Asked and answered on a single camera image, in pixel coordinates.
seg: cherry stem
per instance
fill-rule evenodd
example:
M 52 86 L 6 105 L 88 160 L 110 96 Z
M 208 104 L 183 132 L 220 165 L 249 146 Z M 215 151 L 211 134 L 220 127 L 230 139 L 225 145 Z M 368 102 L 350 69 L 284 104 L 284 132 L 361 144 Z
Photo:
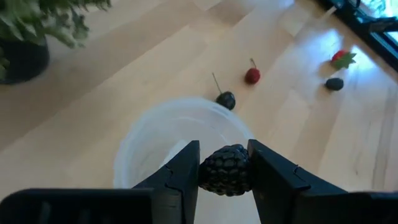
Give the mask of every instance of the cherry stem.
M 212 75 L 213 75 L 213 78 L 214 78 L 214 82 L 216 82 L 218 91 L 220 91 L 220 94 L 222 94 L 223 92 L 221 91 L 220 86 L 218 85 L 218 82 L 217 82 L 217 79 L 216 79 L 216 75 L 214 74 L 214 72 L 212 73 Z
M 254 62 L 253 58 L 250 58 L 250 61 L 254 65 L 254 68 L 257 68 L 256 63 Z

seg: translucent bowl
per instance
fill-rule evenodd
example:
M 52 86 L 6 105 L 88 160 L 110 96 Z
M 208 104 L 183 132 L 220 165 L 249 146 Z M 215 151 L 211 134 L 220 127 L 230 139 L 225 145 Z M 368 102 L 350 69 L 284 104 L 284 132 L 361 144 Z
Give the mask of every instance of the translucent bowl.
M 253 134 L 226 108 L 203 98 L 162 103 L 132 125 L 114 162 L 114 187 L 130 189 L 167 163 L 190 141 L 200 141 L 201 162 L 217 149 Z M 220 197 L 199 189 L 195 223 L 260 223 L 252 193 Z

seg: plastic cup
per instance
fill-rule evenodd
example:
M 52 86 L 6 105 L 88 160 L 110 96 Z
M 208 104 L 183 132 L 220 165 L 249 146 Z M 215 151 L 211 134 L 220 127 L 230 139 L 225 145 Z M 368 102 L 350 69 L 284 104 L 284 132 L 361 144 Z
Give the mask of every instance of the plastic cup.
M 114 187 L 130 189 L 166 164 L 190 141 L 200 159 L 225 145 L 246 147 L 253 134 L 226 108 L 203 98 L 184 98 L 152 108 L 132 125 L 114 162 Z M 251 192 L 240 197 L 198 191 L 195 223 L 260 223 Z

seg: red strawberry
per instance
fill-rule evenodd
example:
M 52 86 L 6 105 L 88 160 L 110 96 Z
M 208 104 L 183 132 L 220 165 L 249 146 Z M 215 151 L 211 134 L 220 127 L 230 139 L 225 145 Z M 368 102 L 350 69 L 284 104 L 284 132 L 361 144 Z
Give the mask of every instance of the red strawberry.
M 261 78 L 260 70 L 257 69 L 256 64 L 254 63 L 254 60 L 252 58 L 250 59 L 250 61 L 253 63 L 254 68 L 250 68 L 248 72 L 246 72 L 244 80 L 248 84 L 256 84 Z
M 348 68 L 352 63 L 356 63 L 354 60 L 355 55 L 356 53 L 339 50 L 331 58 L 331 64 L 338 70 L 342 68 Z

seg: black pot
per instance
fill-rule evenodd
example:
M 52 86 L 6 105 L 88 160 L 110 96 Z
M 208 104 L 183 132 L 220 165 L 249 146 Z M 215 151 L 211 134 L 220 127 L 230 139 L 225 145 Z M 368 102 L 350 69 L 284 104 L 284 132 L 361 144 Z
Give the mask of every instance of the black pot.
M 45 40 L 42 45 L 37 45 L 0 39 L 0 47 L 10 62 L 6 68 L 6 77 L 0 80 L 0 84 L 16 84 L 31 80 L 40 75 L 49 64 L 50 53 Z

